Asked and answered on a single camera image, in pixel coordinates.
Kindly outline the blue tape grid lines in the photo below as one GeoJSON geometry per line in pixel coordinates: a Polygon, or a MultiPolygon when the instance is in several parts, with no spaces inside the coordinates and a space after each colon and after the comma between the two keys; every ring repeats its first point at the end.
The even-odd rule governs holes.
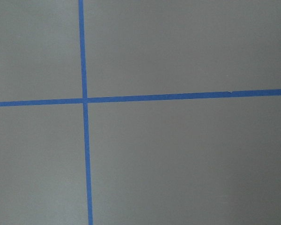
{"type": "Polygon", "coordinates": [[[140,101],[162,101],[162,100],[185,100],[185,99],[208,99],[208,98],[244,98],[244,97],[269,97],[281,96],[281,89],[269,90],[240,90],[240,91],[217,91],[199,93],[177,93],[157,95],[136,95],[136,96],[113,96],[113,97],[88,97],[87,88],[87,66],[85,52],[85,30],[84,30],[84,5],[78,1],[79,15],[79,39],[80,39],[80,61],[81,61],[81,98],[63,99],[42,99],[42,100],[21,100],[21,101],[0,101],[0,107],[11,106],[33,106],[33,105],[69,105],[80,104],[83,109],[83,130],[84,130],[84,154],[86,172],[86,193],[88,224],[93,222],[92,186],[91,186],[91,154],[89,140],[89,108],[92,103],[115,103],[115,102],[140,102],[140,101]]]}

